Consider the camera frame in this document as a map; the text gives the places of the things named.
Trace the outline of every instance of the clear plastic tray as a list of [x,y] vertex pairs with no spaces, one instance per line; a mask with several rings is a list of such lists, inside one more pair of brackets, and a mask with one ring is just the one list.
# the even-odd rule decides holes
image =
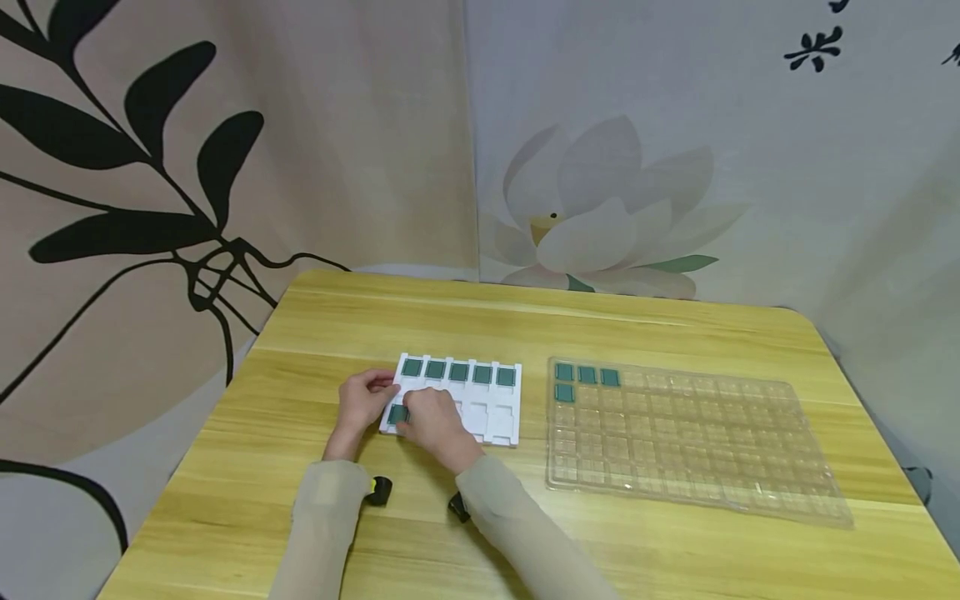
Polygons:
[[557,357],[547,382],[551,489],[853,527],[787,383]]

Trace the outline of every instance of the green chip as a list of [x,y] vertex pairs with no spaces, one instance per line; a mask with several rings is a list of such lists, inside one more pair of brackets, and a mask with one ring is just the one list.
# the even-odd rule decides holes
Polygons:
[[420,367],[423,366],[423,361],[419,358],[408,358],[403,363],[403,370],[400,371],[400,374],[404,377],[418,377],[420,376]]
[[490,383],[492,377],[493,369],[490,367],[477,365],[473,368],[473,383]]
[[557,363],[554,367],[554,374],[561,381],[573,381],[573,365]]
[[500,367],[496,370],[496,385],[513,386],[516,380],[516,371],[507,367]]
[[580,374],[580,383],[588,383],[590,385],[596,385],[597,370],[595,368],[577,367],[577,372]]
[[446,371],[446,362],[431,360],[426,365],[426,376],[431,379],[443,379]]
[[470,365],[453,363],[450,365],[450,381],[467,381],[467,373],[469,370]]
[[618,388],[620,387],[620,374],[613,369],[601,369],[600,383]]
[[394,404],[390,407],[390,414],[387,415],[387,422],[390,425],[396,425],[402,420],[407,420],[407,407],[402,404]]
[[572,402],[573,401],[573,386],[566,385],[565,383],[558,383],[553,386],[553,397],[558,402]]

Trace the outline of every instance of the beige sleeve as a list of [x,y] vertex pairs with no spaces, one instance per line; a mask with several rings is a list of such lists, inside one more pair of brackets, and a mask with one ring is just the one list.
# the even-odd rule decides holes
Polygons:
[[340,596],[360,503],[370,491],[371,478],[356,463],[327,461],[307,468],[270,600],[335,600]]
[[538,600],[615,600],[611,585],[503,463],[483,456],[457,476],[467,512]]

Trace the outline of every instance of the fabric backdrop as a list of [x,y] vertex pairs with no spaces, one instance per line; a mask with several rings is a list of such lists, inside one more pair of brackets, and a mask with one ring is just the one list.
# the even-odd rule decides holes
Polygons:
[[466,18],[481,278],[800,311],[960,551],[960,5]]
[[0,11],[7,600],[95,595],[318,267],[794,308],[960,548],[960,6]]
[[87,598],[297,272],[477,278],[462,9],[0,10],[0,595]]

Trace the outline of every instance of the light wood grain surface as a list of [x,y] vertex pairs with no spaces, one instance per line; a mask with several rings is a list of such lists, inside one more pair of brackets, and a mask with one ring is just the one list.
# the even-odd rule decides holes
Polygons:
[[[287,290],[104,588],[105,600],[266,597],[291,505],[349,374],[403,351],[523,364],[518,448],[489,448],[624,598],[955,599],[960,566],[813,325],[778,308],[476,283],[301,275]],[[544,485],[550,356],[793,385],[855,519],[852,531]],[[342,598],[526,598],[446,510],[452,479],[401,438],[359,462],[394,481],[364,508]]]

